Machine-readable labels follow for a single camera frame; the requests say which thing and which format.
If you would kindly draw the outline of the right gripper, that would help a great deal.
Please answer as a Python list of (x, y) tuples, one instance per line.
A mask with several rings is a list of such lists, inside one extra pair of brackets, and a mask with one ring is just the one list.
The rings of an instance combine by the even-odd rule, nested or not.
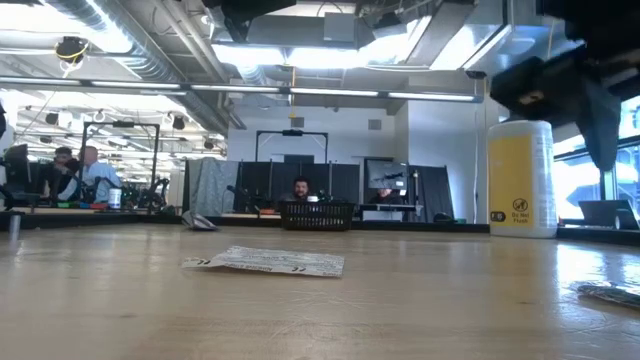
[(608, 172), (616, 161), (621, 100), (640, 96), (640, 30), (570, 29), (569, 38), (583, 42), (572, 57), (586, 76), (576, 125), (593, 163)]

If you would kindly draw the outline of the narrow grey metal strip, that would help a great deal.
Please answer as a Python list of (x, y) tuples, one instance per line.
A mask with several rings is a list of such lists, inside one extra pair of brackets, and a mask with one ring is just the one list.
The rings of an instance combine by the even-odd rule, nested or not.
[(575, 285), (575, 291), (581, 296), (640, 309), (640, 287), (611, 282), (580, 282)]

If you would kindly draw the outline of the large white printed sachet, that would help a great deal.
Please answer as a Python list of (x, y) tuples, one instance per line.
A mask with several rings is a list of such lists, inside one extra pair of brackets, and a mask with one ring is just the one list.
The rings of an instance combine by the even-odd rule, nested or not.
[(344, 257), (330, 254), (232, 246), (209, 259), (186, 258), (181, 267), (224, 267), (265, 273), (340, 278), (343, 275), (344, 264)]

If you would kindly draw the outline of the grey open laptop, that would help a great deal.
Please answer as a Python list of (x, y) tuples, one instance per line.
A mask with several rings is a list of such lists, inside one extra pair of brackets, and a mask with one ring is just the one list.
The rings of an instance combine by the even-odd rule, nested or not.
[(580, 201), (579, 207), (587, 225), (616, 230), (640, 230), (640, 222), (628, 200)]

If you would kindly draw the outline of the white wipes canister yellow label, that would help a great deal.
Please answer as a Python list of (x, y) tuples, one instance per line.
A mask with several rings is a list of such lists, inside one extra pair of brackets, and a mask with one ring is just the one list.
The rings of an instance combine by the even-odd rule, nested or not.
[(505, 121), (488, 140), (488, 212), (494, 236), (553, 238), (558, 228), (552, 127)]

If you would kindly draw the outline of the black divider curtain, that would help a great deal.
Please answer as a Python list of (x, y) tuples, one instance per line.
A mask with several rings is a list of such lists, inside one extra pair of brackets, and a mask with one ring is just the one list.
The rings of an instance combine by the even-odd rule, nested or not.
[(421, 209), (410, 214), (411, 222), (432, 223), (437, 214), (454, 217), (448, 169), (410, 165), (407, 200)]

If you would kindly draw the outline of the black computer monitor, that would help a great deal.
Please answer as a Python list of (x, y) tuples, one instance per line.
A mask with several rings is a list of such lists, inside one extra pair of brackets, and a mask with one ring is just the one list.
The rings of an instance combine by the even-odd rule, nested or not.
[(372, 189), (406, 190), (408, 167), (405, 163), (368, 160), (367, 184)]

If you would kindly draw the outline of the person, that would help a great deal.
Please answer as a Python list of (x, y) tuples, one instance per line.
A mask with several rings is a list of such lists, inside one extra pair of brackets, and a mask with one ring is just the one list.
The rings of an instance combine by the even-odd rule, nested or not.
[(393, 189), (378, 189), (376, 195), (370, 200), (371, 204), (403, 205), (400, 194)]
[(116, 169), (108, 163), (98, 161), (98, 150), (93, 146), (85, 146), (80, 155), (82, 165), (77, 173), (79, 179), (95, 189), (95, 201), (107, 203), (112, 189), (122, 186)]
[(293, 182), (291, 193), (283, 194), (279, 202), (307, 202), (310, 197), (310, 180), (307, 177), (299, 176)]
[(73, 176), (78, 172), (80, 163), (68, 147), (59, 147), (54, 152), (54, 160), (50, 163), (47, 183), (51, 196), (65, 191)]

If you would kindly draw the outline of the black divider panels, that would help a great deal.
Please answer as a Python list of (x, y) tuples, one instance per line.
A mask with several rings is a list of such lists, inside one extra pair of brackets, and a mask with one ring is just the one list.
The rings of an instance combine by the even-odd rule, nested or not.
[(299, 177), (309, 181), (311, 194), (322, 192), (333, 199), (358, 203), (359, 176), (359, 166), (350, 164), (242, 162), (233, 210), (253, 213), (256, 207), (277, 209), (279, 202), (293, 193)]

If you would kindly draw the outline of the long ceiling light bar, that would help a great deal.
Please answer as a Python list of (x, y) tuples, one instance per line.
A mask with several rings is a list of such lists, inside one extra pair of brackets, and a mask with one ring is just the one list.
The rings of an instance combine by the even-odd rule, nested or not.
[(385, 100), (443, 101), (479, 103), (483, 97), (476, 94), (449, 94), (436, 92), (381, 91), (361, 89), (309, 88), (292, 86), (250, 86), (231, 84), (162, 83), (121, 80), (89, 80), (41, 77), (0, 76), (0, 88), (19, 89), (80, 89), (89, 92), (134, 91), (141, 94), (185, 96), (188, 92), (226, 92), (239, 94), (306, 95), (371, 98)]

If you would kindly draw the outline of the black plastic basket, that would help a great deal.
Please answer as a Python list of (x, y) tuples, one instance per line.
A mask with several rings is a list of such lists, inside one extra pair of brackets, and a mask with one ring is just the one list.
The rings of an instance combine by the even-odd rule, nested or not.
[(348, 231), (355, 205), (344, 202), (281, 202), (281, 226), (285, 230)]

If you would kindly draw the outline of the grey cloth curtain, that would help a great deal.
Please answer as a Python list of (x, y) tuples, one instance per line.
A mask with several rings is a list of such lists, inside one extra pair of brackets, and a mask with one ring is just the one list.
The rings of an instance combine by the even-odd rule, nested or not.
[(188, 160), (186, 163), (184, 210), (205, 217), (219, 217), (233, 211), (239, 163), (215, 158)]

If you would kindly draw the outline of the grey crumpled cloth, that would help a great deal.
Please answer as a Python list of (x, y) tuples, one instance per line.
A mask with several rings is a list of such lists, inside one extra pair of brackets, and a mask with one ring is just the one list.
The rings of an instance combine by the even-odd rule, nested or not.
[(217, 231), (218, 227), (204, 216), (186, 211), (181, 217), (183, 225), (192, 231)]

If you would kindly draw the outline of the black background rig frame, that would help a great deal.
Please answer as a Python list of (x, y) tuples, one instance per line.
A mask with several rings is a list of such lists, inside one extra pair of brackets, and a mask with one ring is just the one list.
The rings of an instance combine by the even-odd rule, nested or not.
[(260, 136), (263, 134), (281, 135), (284, 137), (303, 137), (303, 136), (321, 136), (324, 138), (324, 163), (329, 163), (328, 149), (329, 149), (329, 133), (327, 132), (305, 132), (303, 130), (289, 129), (289, 130), (257, 130), (255, 135), (254, 146), (254, 162), (259, 161), (260, 152)]
[[(79, 152), (79, 163), (80, 163), (79, 170), (82, 165), (82, 159), (80, 157), (81, 152), (85, 146), (89, 146), (87, 144), (88, 130), (91, 126), (98, 126), (98, 125), (99, 125), (99, 122), (96, 122), (96, 121), (84, 122), (84, 128), (83, 128), (83, 134), (82, 134), (82, 145)], [(111, 126), (114, 128), (152, 127), (155, 129), (156, 134), (154, 138), (154, 148), (153, 148), (152, 168), (151, 168), (151, 183), (154, 183), (154, 181), (156, 180), (157, 155), (158, 155), (158, 147), (159, 147), (159, 140), (160, 140), (160, 126), (158, 124), (140, 124), (140, 123), (135, 123), (133, 121), (122, 121), (122, 120), (103, 122), (102, 126)], [(95, 201), (95, 198), (94, 198), (95, 189), (86, 186), (83, 183), (83, 181), (78, 178), (77, 173), (74, 175), (73, 181), (70, 182), (69, 185), (67, 186), (67, 190), (70, 190), (71, 186), (75, 184), (74, 195), (78, 197), (79, 201), (87, 204), (106, 204), (108, 206), (108, 202), (97, 203)]]

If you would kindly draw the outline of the silver ventilation duct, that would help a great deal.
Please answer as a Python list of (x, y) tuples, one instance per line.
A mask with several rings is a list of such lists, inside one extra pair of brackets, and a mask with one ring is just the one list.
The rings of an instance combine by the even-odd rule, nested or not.
[(187, 78), (119, 0), (45, 0), (68, 18), (93, 30), (93, 41), (106, 52), (121, 52), (120, 63), (144, 81), (185, 83)]

